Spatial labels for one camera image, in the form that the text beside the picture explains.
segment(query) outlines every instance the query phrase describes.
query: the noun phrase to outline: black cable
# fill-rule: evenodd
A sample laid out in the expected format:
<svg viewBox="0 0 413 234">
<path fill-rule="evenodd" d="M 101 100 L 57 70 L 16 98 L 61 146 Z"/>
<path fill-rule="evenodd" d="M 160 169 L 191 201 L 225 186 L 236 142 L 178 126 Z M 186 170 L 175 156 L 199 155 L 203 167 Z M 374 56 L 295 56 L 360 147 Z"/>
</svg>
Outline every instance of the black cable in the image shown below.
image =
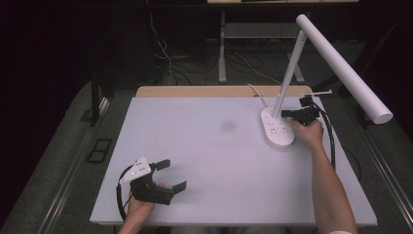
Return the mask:
<svg viewBox="0 0 413 234">
<path fill-rule="evenodd" d="M 356 157 L 356 154 L 354 154 L 350 149 L 348 149 L 348 148 L 346 148 L 346 147 L 344 147 L 344 146 L 342 146 L 342 148 L 343 148 L 344 150 L 346 150 L 346 151 L 353 157 L 353 159 L 355 160 L 355 162 L 356 162 L 356 164 L 357 164 L 357 170 L 358 170 L 357 180 L 358 180 L 358 182 L 361 182 L 361 175 L 362 175 L 362 173 L 361 173 L 361 164 L 360 164 L 360 161 L 359 161 L 358 158 Z"/>
<path fill-rule="evenodd" d="M 119 177 L 118 180 L 118 186 L 116 186 L 116 200 L 118 203 L 118 209 L 119 213 L 122 217 L 122 220 L 125 220 L 127 217 L 127 214 L 125 213 L 124 205 L 122 204 L 122 186 L 121 186 L 121 178 L 125 175 L 125 173 L 132 167 L 133 165 L 128 166 L 122 173 L 121 176 Z"/>
<path fill-rule="evenodd" d="M 207 84 L 207 79 L 208 79 L 208 77 L 206 76 L 206 73 L 210 72 L 210 71 L 215 67 L 216 64 L 217 64 L 217 62 L 215 62 L 215 63 L 213 64 L 212 68 L 211 68 L 210 70 L 206 71 L 206 72 L 191 71 L 191 70 L 189 70 L 188 68 L 186 68 L 186 67 L 184 67 L 184 66 L 182 66 L 182 65 L 178 65 L 178 64 L 175 64 L 175 65 L 183 68 L 185 71 L 178 70 L 178 69 L 174 69 L 174 68 L 172 68 L 171 70 L 173 70 L 173 71 L 181 74 L 182 76 L 185 76 L 185 78 L 186 78 L 187 80 L 189 80 L 189 78 L 186 77 L 186 75 L 184 74 L 184 72 L 185 72 L 185 73 L 190 73 L 190 74 L 195 74 L 195 75 L 202 75 L 202 76 L 205 78 L 204 83 L 203 83 L 202 85 L 206 85 L 206 84 Z"/>
<path fill-rule="evenodd" d="M 192 86 L 192 84 L 189 83 L 189 82 L 186 81 L 186 80 L 182 80 L 182 79 L 180 79 L 179 77 L 174 76 L 174 75 L 172 75 L 172 77 L 176 80 L 176 86 L 178 85 L 178 81 L 181 81 L 181 82 L 183 82 L 183 83 L 186 83 L 186 84 L 189 84 L 190 86 Z"/>
<path fill-rule="evenodd" d="M 185 75 L 184 73 L 182 73 L 182 72 L 180 72 L 180 71 L 178 71 L 178 70 L 175 70 L 175 69 L 171 69 L 171 70 L 172 70 L 173 72 L 175 72 L 175 73 L 183 76 L 183 77 L 186 79 L 186 81 L 188 82 L 188 84 L 192 86 L 192 82 L 191 82 L 191 80 L 189 79 L 189 77 L 188 77 L 187 75 Z"/>
<path fill-rule="evenodd" d="M 331 149 L 331 166 L 333 167 L 334 171 L 336 170 L 336 162 L 335 162 L 335 142 L 334 142 L 334 135 L 333 130 L 331 128 L 331 122 L 328 118 L 328 115 L 325 111 L 323 111 L 315 102 L 310 100 L 311 104 L 314 105 L 319 112 L 321 113 L 321 117 L 325 122 L 325 126 L 327 128 L 328 137 L 330 138 L 330 149 Z"/>
<path fill-rule="evenodd" d="M 175 66 L 179 66 L 181 68 L 183 68 L 186 72 L 191 73 L 191 74 L 206 74 L 209 73 L 213 70 L 213 68 L 216 66 L 216 64 L 218 63 L 218 59 L 215 60 L 215 62 L 213 63 L 212 67 L 207 69 L 206 71 L 193 71 L 193 70 L 189 70 L 188 68 L 186 68 L 183 65 L 177 64 L 176 62 L 173 62 L 172 64 Z"/>
<path fill-rule="evenodd" d="M 127 201 L 127 202 L 125 203 L 125 205 L 124 205 L 124 209 L 125 209 L 125 207 L 127 206 L 128 202 L 131 200 L 131 197 L 133 197 L 133 195 L 131 195 L 130 198 L 128 198 L 128 201 Z"/>
<path fill-rule="evenodd" d="M 175 79 L 175 86 L 178 86 L 178 78 L 176 76 L 172 75 L 172 78 Z"/>
</svg>

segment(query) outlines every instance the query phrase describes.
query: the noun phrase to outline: hand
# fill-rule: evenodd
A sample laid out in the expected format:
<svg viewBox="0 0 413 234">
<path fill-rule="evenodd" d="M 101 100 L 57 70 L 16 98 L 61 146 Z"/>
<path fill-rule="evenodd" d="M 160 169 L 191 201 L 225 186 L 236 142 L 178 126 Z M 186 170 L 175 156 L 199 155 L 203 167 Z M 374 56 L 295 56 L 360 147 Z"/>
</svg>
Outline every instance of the hand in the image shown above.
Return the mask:
<svg viewBox="0 0 413 234">
<path fill-rule="evenodd" d="M 303 126 L 296 120 L 291 120 L 291 125 L 294 126 L 300 133 L 301 138 L 310 146 L 322 145 L 322 134 L 324 128 L 319 120 L 314 120 L 309 126 Z"/>
<path fill-rule="evenodd" d="M 154 203 L 142 202 L 131 197 L 128 204 L 127 218 L 125 219 L 119 234 L 138 233 L 140 229 L 142 229 L 143 223 L 148 219 L 149 215 L 152 214 L 154 209 Z"/>
</svg>

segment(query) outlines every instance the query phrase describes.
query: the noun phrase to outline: tabletop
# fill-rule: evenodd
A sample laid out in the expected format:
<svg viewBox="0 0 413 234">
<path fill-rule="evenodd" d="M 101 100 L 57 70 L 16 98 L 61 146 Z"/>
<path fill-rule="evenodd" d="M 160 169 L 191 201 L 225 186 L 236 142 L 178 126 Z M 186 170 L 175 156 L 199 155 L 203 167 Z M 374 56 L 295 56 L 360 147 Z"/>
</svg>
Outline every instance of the tabletop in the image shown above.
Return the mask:
<svg viewBox="0 0 413 234">
<path fill-rule="evenodd" d="M 280 87 L 254 87 L 275 103 Z M 290 87 L 283 109 L 301 108 L 308 87 Z M 158 205 L 146 225 L 315 225 L 311 156 L 299 137 L 283 150 L 270 147 L 259 115 L 264 108 L 249 86 L 142 87 L 133 98 L 94 205 L 91 221 L 122 224 L 115 187 L 121 172 L 144 156 L 149 163 L 170 159 L 154 180 L 187 189 L 169 206 Z M 318 97 L 314 101 L 322 108 Z M 357 224 L 377 218 L 335 133 L 337 175 Z M 329 139 L 323 139 L 329 151 Z M 123 184 L 124 202 L 129 185 Z"/>
</svg>

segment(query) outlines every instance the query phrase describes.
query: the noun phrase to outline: lamp base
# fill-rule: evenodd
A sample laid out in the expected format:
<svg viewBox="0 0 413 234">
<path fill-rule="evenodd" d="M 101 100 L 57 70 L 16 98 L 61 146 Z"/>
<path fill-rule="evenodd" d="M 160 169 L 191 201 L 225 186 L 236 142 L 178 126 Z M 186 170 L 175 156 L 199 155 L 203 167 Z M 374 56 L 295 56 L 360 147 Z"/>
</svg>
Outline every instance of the lamp base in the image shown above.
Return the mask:
<svg viewBox="0 0 413 234">
<path fill-rule="evenodd" d="M 294 131 L 286 119 L 271 116 L 273 109 L 267 107 L 261 112 L 261 126 L 265 140 L 273 148 L 287 148 L 294 141 Z"/>
</svg>

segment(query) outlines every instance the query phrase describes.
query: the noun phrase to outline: cord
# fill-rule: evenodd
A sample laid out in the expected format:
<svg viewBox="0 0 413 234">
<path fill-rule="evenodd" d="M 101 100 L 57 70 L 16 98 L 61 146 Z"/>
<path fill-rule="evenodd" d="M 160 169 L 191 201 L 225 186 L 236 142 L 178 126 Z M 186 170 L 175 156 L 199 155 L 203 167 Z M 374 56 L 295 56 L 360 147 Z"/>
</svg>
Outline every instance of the cord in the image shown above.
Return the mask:
<svg viewBox="0 0 413 234">
<path fill-rule="evenodd" d="M 234 63 L 237 63 L 237 62 L 234 61 L 234 60 L 231 59 L 231 58 L 225 57 L 225 62 L 228 63 L 234 70 L 239 71 L 239 72 L 241 72 L 241 73 L 248 74 L 248 73 L 254 72 L 253 70 L 250 70 L 250 69 L 249 69 L 248 71 L 243 71 L 243 70 L 238 69 L 238 68 L 235 67 L 234 64 L 233 64 L 233 62 L 234 62 Z"/>
<path fill-rule="evenodd" d="M 186 67 L 183 66 L 183 65 L 177 64 L 176 62 L 173 63 L 173 65 L 178 66 L 178 67 L 181 67 L 182 69 L 184 69 L 185 72 L 192 73 L 192 74 L 206 74 L 206 73 L 209 73 L 209 72 L 211 72 L 211 71 L 213 70 L 213 68 L 216 66 L 216 64 L 217 64 L 217 59 L 216 59 L 215 62 L 213 63 L 212 67 L 209 68 L 208 70 L 206 70 L 206 71 L 193 71 L 193 70 L 189 70 L 188 68 L 186 68 Z"/>
<path fill-rule="evenodd" d="M 128 201 L 127 201 L 127 202 L 125 203 L 125 205 L 124 205 L 124 209 L 125 209 L 125 207 L 127 206 L 128 202 L 131 200 L 131 197 L 133 197 L 133 195 L 131 195 L 130 198 L 128 198 Z"/>
<path fill-rule="evenodd" d="M 184 73 L 182 73 L 182 72 L 180 72 L 180 71 L 178 71 L 178 70 L 175 70 L 175 69 L 173 69 L 173 72 L 174 72 L 174 73 L 177 73 L 177 74 L 180 74 L 181 76 L 183 76 L 183 77 L 186 79 L 187 83 L 189 83 L 189 85 L 192 86 L 193 83 L 191 82 L 191 80 L 189 79 L 189 77 L 188 77 L 187 75 L 185 75 Z"/>
<path fill-rule="evenodd" d="M 236 53 L 236 52 L 233 52 L 232 54 L 233 54 L 233 55 L 236 55 L 238 58 L 242 59 L 242 61 L 236 61 L 236 60 L 234 60 L 234 59 L 229 58 L 230 60 L 232 60 L 234 63 L 236 63 L 236 64 L 238 64 L 238 65 L 244 66 L 244 67 L 246 67 L 246 68 L 248 68 L 248 69 L 250 69 L 250 68 L 252 67 L 252 68 L 254 68 L 255 70 L 261 69 L 261 68 L 264 67 L 264 62 L 262 61 L 261 58 L 259 58 L 259 57 L 257 57 L 257 56 L 254 56 L 254 57 L 253 57 L 253 56 L 241 56 L 241 54 Z M 259 62 L 259 65 L 254 65 L 254 66 L 252 66 L 250 62 L 247 62 L 247 61 L 246 61 L 245 57 L 255 58 L 255 59 Z"/>
<path fill-rule="evenodd" d="M 346 148 L 346 147 L 344 147 L 344 146 L 342 146 L 342 148 L 343 148 L 344 150 L 346 150 L 346 151 L 353 157 L 353 159 L 355 160 L 355 162 L 356 162 L 356 164 L 357 164 L 357 170 L 358 170 L 357 180 L 358 180 L 358 182 L 361 182 L 362 173 L 361 173 L 361 164 L 360 164 L 360 161 L 359 161 L 358 158 L 356 157 L 356 154 L 354 154 L 350 149 L 348 149 L 348 148 Z"/>
<path fill-rule="evenodd" d="M 158 45 L 161 48 L 162 54 L 164 54 L 165 58 L 162 58 L 161 56 L 156 55 L 155 53 L 153 55 L 160 58 L 160 59 L 168 59 L 169 60 L 169 82 L 168 82 L 168 85 L 170 85 L 170 80 L 172 79 L 172 71 L 171 71 L 172 59 L 167 54 L 168 44 L 163 38 L 159 37 L 158 32 L 156 31 L 155 26 L 154 26 L 154 19 L 153 19 L 153 16 L 152 16 L 151 12 L 149 13 L 149 18 L 150 18 L 149 24 L 152 28 L 152 31 L 155 33 L 156 40 L 157 40 Z"/>
<path fill-rule="evenodd" d="M 122 217 L 122 220 L 125 221 L 127 214 L 125 213 L 125 206 L 122 204 L 122 186 L 121 186 L 121 178 L 125 175 L 125 173 L 132 167 L 133 165 L 128 166 L 119 177 L 118 186 L 116 186 L 116 200 L 118 203 L 119 214 Z"/>
<path fill-rule="evenodd" d="M 255 89 L 255 87 L 253 87 L 251 84 L 248 84 L 250 87 L 251 87 L 251 89 L 253 90 L 253 91 L 255 91 L 258 95 L 259 95 L 259 97 L 261 98 L 261 100 L 262 100 L 262 102 L 264 102 L 264 105 L 266 106 L 266 107 L 269 107 L 270 105 L 265 101 L 265 99 L 261 96 L 261 94 Z"/>
<path fill-rule="evenodd" d="M 271 77 L 269 77 L 269 76 L 266 76 L 266 75 L 260 73 L 259 71 L 257 71 L 253 66 L 251 66 L 251 64 L 249 64 L 249 62 L 248 62 L 242 55 L 240 55 L 240 54 L 238 54 L 238 53 L 234 53 L 234 54 L 237 55 L 237 56 L 239 56 L 241 59 L 243 59 L 243 61 L 249 66 L 249 68 L 251 68 L 251 69 L 252 69 L 255 73 L 257 73 L 258 75 L 263 76 L 263 77 L 265 77 L 265 78 L 268 78 L 268 79 L 270 79 L 270 80 L 272 80 L 272 81 L 275 81 L 275 82 L 278 83 L 279 85 L 281 84 L 278 80 L 273 79 L 273 78 L 271 78 Z"/>
<path fill-rule="evenodd" d="M 330 149 L 331 149 L 331 166 L 333 167 L 334 171 L 336 170 L 336 162 L 335 162 L 335 142 L 334 142 L 334 135 L 331 128 L 331 122 L 328 118 L 328 115 L 325 111 L 323 111 L 315 102 L 310 100 L 311 104 L 313 104 L 321 113 L 321 117 L 325 122 L 325 126 L 327 128 L 328 137 L 330 138 Z"/>
</svg>

